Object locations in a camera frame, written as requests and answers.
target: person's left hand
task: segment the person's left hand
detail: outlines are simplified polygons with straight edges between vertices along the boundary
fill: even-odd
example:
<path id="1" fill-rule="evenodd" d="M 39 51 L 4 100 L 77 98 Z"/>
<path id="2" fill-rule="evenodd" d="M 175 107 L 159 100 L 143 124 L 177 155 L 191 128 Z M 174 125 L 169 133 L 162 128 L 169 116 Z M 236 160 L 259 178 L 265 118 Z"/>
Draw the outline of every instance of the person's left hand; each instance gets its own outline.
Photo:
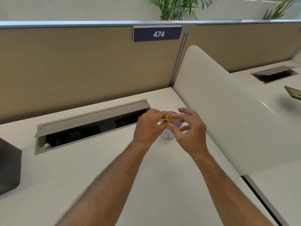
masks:
<path id="1" fill-rule="evenodd" d="M 159 119 L 168 114 L 167 111 L 160 111 L 157 109 L 151 109 L 144 113 L 137 122 L 134 132 L 134 141 L 145 144 L 147 147 L 151 147 L 153 142 L 158 136 L 166 129 L 167 122 L 163 122 L 158 125 Z"/>

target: sign plate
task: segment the sign plate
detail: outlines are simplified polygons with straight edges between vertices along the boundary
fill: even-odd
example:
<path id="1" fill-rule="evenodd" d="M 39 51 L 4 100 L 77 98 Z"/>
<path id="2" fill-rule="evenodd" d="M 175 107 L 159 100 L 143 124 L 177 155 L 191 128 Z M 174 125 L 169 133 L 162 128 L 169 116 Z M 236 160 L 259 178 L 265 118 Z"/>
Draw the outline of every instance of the sign plate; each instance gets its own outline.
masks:
<path id="1" fill-rule="evenodd" d="M 182 26 L 134 27 L 134 42 L 179 39 Z"/>

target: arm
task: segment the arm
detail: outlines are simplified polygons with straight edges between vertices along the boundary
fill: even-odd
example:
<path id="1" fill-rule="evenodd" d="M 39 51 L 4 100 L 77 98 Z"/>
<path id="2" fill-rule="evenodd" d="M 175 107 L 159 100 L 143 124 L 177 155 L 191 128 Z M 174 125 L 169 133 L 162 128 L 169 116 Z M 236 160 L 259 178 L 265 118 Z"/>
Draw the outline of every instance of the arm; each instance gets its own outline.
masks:
<path id="1" fill-rule="evenodd" d="M 152 109 L 139 118 L 134 139 L 88 187 L 56 226 L 114 226 L 130 193 L 139 166 L 166 128 L 158 125 L 167 112 Z"/>
<path id="2" fill-rule="evenodd" d="M 172 117 L 187 122 L 178 127 L 168 124 L 180 146 L 192 157 L 201 171 L 215 208 L 225 226 L 272 226 L 268 219 L 239 190 L 209 154 L 206 146 L 206 126 L 192 110 L 180 108 Z"/>

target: purple mesh cup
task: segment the purple mesh cup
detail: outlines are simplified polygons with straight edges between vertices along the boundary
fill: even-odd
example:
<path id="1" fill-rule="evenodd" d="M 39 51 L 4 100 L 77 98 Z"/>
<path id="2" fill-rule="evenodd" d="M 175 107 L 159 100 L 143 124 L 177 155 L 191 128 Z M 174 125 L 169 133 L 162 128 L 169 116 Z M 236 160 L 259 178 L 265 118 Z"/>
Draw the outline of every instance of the purple mesh cup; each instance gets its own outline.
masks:
<path id="1" fill-rule="evenodd" d="M 171 113 L 171 114 L 178 114 L 178 113 L 173 112 L 173 111 L 168 111 L 168 113 Z M 183 125 L 183 124 L 180 122 L 180 120 L 178 120 L 178 119 L 176 119 L 175 121 L 172 121 L 171 123 L 172 123 L 173 125 L 177 126 L 178 128 L 181 128 L 182 125 Z M 164 129 L 164 131 L 161 133 L 161 136 L 162 136 L 163 138 L 165 138 L 165 139 L 172 139 L 173 137 L 175 137 L 169 128 Z"/>

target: dark gray box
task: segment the dark gray box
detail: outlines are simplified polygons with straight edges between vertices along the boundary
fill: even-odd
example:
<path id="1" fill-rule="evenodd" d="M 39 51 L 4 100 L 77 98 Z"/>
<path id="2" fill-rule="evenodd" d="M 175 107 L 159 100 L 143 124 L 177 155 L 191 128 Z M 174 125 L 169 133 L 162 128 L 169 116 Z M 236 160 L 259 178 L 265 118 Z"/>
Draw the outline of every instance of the dark gray box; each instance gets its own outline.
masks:
<path id="1" fill-rule="evenodd" d="M 18 187 L 21 181 L 22 151 L 0 138 L 0 194 Z"/>

